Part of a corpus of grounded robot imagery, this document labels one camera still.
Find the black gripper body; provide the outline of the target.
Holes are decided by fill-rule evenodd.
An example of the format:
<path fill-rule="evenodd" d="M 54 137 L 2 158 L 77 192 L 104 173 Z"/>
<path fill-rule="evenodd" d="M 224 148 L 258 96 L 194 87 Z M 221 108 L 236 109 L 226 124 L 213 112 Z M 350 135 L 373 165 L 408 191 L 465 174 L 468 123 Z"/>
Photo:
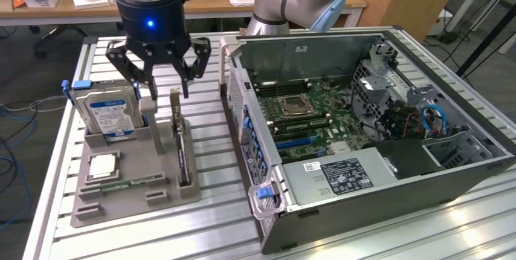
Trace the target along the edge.
<path fill-rule="evenodd" d="M 116 0 L 128 37 L 148 45 L 170 44 L 176 55 L 182 56 L 190 47 L 182 4 L 184 0 Z"/>

